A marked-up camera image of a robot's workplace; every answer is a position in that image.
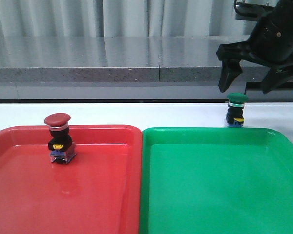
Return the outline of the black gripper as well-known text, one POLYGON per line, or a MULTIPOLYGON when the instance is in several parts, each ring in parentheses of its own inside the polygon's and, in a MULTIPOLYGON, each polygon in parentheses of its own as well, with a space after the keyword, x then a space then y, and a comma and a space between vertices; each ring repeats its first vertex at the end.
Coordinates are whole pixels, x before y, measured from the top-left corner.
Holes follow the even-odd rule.
POLYGON ((261 82, 264 94, 293 79, 293 0, 280 0, 275 7, 261 8, 258 21, 246 41, 221 44, 216 52, 222 61, 218 83, 224 93, 242 73, 241 60, 271 69, 261 82))

